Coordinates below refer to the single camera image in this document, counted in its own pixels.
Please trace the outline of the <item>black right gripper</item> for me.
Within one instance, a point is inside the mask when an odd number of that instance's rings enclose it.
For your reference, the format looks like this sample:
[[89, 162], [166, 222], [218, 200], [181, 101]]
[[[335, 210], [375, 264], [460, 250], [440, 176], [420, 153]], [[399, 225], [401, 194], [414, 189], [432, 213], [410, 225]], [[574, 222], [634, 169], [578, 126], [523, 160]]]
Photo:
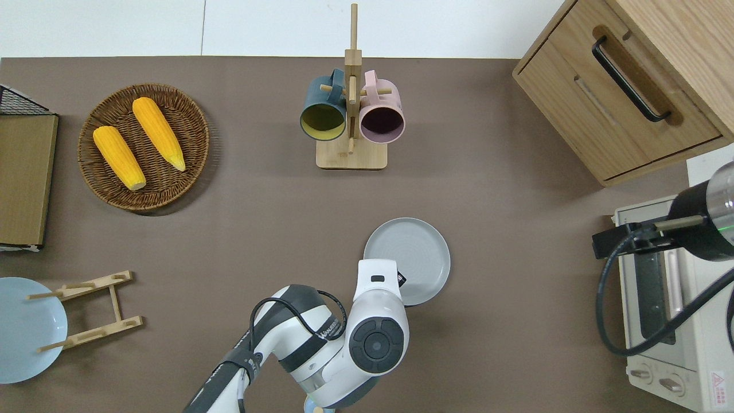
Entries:
[[658, 230], [654, 223], [624, 223], [592, 236], [596, 259], [607, 259], [619, 246], [619, 255], [646, 254], [671, 247], [671, 238]]

